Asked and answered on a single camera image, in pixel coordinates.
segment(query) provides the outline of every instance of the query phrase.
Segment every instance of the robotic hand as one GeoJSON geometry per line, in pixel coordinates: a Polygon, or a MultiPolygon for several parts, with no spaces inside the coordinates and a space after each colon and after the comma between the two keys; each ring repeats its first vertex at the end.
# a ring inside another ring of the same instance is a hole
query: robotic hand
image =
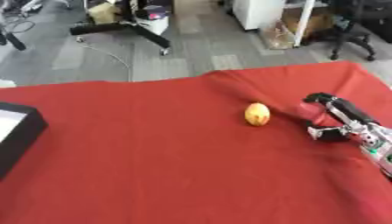
{"type": "Polygon", "coordinates": [[[342,126],[326,127],[307,123],[315,140],[325,142],[357,140],[362,152],[392,178],[392,129],[382,127],[375,119],[356,108],[351,102],[331,94],[309,94],[305,103],[317,102],[342,126]]]}

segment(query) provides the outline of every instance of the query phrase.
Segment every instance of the cable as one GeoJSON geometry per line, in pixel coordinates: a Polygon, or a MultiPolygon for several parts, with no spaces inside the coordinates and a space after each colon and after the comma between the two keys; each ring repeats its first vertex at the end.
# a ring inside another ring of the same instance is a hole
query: cable
{"type": "Polygon", "coordinates": [[[95,48],[95,47],[92,47],[92,46],[90,46],[90,45],[84,45],[83,48],[95,50],[95,51],[100,52],[100,53],[105,53],[105,54],[107,54],[107,55],[109,55],[109,56],[115,58],[116,60],[120,61],[120,62],[121,62],[123,65],[125,65],[125,67],[128,69],[128,81],[130,81],[130,77],[131,77],[130,65],[128,65],[127,63],[125,63],[125,62],[124,62],[122,59],[120,59],[118,56],[114,55],[114,54],[111,53],[111,52],[106,52],[106,51],[104,51],[104,50],[102,50],[102,49],[95,48]]]}
{"type": "Polygon", "coordinates": [[[13,21],[6,22],[5,30],[7,32],[12,32],[12,33],[28,32],[36,25],[34,22],[27,20],[26,17],[22,17],[20,15],[7,17],[7,19],[10,18],[16,18],[16,19],[14,19],[13,21]],[[18,31],[17,27],[24,24],[29,24],[29,25],[27,25],[27,27],[24,28],[23,30],[18,31]]]}

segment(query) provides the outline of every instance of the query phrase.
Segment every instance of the chair wheel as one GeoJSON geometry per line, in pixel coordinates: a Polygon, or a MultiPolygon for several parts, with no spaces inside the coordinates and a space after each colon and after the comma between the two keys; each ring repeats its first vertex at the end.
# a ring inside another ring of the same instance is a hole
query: chair wheel
{"type": "Polygon", "coordinates": [[[330,57],[330,60],[337,60],[339,58],[339,55],[338,54],[333,54],[331,57],[330,57]]]}
{"type": "Polygon", "coordinates": [[[170,48],[165,48],[165,49],[161,49],[161,50],[159,51],[159,54],[160,54],[161,56],[166,56],[166,55],[169,54],[169,52],[170,52],[170,48]]]}
{"type": "Polygon", "coordinates": [[[367,56],[366,60],[374,61],[375,60],[375,56],[374,55],[369,55],[369,56],[367,56]]]}
{"type": "Polygon", "coordinates": [[[83,37],[76,37],[76,42],[84,43],[86,40],[83,37]]]}

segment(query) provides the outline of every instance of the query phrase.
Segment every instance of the yellow ball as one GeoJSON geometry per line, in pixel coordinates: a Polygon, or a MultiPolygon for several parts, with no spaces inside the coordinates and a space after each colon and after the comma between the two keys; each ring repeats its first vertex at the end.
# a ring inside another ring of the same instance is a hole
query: yellow ball
{"type": "Polygon", "coordinates": [[[270,110],[260,102],[252,103],[245,110],[245,119],[254,126],[262,126],[270,120],[270,110]]]}

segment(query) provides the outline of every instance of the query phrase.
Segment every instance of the cardboard box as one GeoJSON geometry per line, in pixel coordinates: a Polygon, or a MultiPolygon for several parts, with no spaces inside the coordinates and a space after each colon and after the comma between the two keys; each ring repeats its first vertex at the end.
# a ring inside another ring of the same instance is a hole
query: cardboard box
{"type": "MultiPolygon", "coordinates": [[[[283,13],[282,21],[292,33],[297,32],[301,14],[302,9],[288,9],[283,13]]],[[[304,38],[309,37],[314,32],[323,31],[331,27],[333,27],[333,15],[331,12],[327,8],[315,8],[304,32],[304,38]]]]}

